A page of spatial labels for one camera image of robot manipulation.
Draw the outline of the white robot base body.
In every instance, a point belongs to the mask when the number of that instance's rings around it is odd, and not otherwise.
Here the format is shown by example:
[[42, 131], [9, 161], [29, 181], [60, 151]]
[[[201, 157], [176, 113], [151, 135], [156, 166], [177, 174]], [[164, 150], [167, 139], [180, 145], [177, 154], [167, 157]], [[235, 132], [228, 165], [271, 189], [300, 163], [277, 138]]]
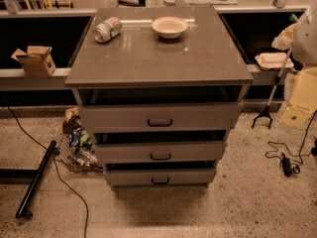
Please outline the white robot base body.
[[317, 64], [317, 3], [311, 4], [296, 23], [292, 55], [305, 65]]

